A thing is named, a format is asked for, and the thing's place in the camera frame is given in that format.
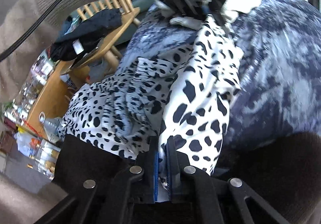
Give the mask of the wooden spindle-back chair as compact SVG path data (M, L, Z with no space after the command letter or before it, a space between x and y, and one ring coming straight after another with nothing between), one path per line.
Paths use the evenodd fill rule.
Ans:
M118 9L120 11L121 26L104 37L99 42L97 48L85 55L80 61L65 62L61 71L63 75L84 68L100 58L107 62L105 74L110 75L115 73L122 58L122 54L115 47L115 43L125 33L130 24L140 25L140 20L137 19L140 8L133 7L131 0L99 0L78 8L77 13L81 20L85 21L105 9Z

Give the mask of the wooden side table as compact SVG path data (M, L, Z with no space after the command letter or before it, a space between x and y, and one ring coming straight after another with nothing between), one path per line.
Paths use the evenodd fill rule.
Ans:
M63 117L67 111L69 99L72 96L69 86L60 77L69 75L77 89L89 82L90 68L84 66L71 70L72 63L70 61L57 64L28 113L27 126L44 139L48 139L48 137L39 121L40 113L43 112L48 118Z

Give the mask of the white black spotted garment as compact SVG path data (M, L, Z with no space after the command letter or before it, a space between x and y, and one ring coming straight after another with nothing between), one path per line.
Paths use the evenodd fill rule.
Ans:
M134 160L158 139L159 175L165 175L165 146L192 166L214 172L240 91L243 51L212 15L193 42L151 58L138 57L127 69L86 84L72 97L58 135L72 135L122 158Z

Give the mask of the black clothing on chair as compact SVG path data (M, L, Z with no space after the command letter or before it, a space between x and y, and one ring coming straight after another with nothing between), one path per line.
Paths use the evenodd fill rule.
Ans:
M99 41L122 25L119 9L105 9L83 21L72 32L59 37L46 50L52 61L80 60L96 48Z

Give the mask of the blue white tie-dye bedspread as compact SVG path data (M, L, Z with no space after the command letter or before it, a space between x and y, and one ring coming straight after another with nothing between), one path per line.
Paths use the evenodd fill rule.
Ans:
M253 148L297 132L320 133L320 12L305 0L263 0L232 24L243 51L240 91L222 146ZM199 29L172 26L153 8L129 43L119 72L193 42Z

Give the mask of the plastic water bottle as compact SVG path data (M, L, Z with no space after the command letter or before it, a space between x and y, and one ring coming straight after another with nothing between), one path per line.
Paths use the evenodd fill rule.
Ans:
M39 114L39 121L43 125L48 140L54 144L57 143L60 140L58 136L58 127L61 118L47 118L45 113L41 112Z

